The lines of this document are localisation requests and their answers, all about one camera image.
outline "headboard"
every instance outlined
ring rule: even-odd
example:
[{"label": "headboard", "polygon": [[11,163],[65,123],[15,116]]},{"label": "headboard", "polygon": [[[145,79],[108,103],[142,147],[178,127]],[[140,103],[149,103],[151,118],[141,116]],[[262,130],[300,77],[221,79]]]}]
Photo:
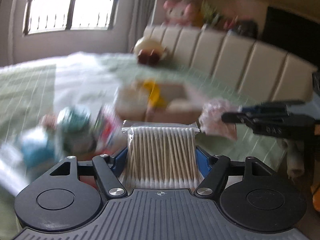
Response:
[{"label": "headboard", "polygon": [[219,79],[257,101],[312,98],[311,63],[275,46],[214,30],[147,26],[174,61]]}]

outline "round black pad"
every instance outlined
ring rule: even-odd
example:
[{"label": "round black pad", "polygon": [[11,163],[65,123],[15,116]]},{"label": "round black pad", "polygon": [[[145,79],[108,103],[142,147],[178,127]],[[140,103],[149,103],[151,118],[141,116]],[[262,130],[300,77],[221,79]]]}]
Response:
[{"label": "round black pad", "polygon": [[75,195],[65,189],[49,189],[42,192],[38,198],[38,205],[44,209],[59,210],[70,206],[75,200]]},{"label": "round black pad", "polygon": [[273,210],[279,208],[284,203],[284,197],[281,193],[271,189],[256,189],[247,195],[247,201],[262,210]]},{"label": "round black pad", "polygon": [[101,208],[99,192],[78,180],[76,158],[47,171],[22,190],[14,203],[22,226],[46,232],[67,231],[84,225]]},{"label": "round black pad", "polygon": [[229,220],[256,232],[276,233],[296,224],[306,211],[303,196],[274,176],[257,176],[226,188],[220,206]]}]

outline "plastic bag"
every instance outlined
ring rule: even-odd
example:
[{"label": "plastic bag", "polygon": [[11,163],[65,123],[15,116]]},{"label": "plastic bag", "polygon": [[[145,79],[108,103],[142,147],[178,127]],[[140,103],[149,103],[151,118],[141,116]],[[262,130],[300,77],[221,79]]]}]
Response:
[{"label": "plastic bag", "polygon": [[22,153],[13,145],[0,141],[0,184],[13,196],[18,195],[29,181]]},{"label": "plastic bag", "polygon": [[224,123],[221,116],[224,112],[238,112],[239,106],[232,105],[223,98],[214,98],[204,104],[199,117],[200,129],[206,135],[218,135],[236,141],[237,128],[235,124]]},{"label": "plastic bag", "polygon": [[203,180],[195,156],[197,125],[125,121],[127,163],[119,177],[131,188],[190,188]]}]

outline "crosshair logo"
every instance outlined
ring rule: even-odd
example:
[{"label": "crosshair logo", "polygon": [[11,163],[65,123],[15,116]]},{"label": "crosshair logo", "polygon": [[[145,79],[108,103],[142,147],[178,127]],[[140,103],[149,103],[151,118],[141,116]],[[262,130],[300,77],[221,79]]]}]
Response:
[{"label": "crosshair logo", "polygon": [[166,194],[166,193],[164,193],[163,191],[159,191],[159,192],[157,192],[156,194],[161,197],[161,196],[163,196],[163,195]]}]

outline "plastic bag with pink items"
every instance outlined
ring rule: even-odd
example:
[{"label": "plastic bag with pink items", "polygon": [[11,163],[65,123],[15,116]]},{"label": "plastic bag with pink items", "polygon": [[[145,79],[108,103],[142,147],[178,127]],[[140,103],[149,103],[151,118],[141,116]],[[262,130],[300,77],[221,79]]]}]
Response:
[{"label": "plastic bag with pink items", "polygon": [[200,129],[206,135],[218,135],[236,141],[237,128],[235,124],[224,123],[221,116],[225,112],[238,112],[239,106],[234,106],[223,98],[214,98],[204,104],[199,117]]}]

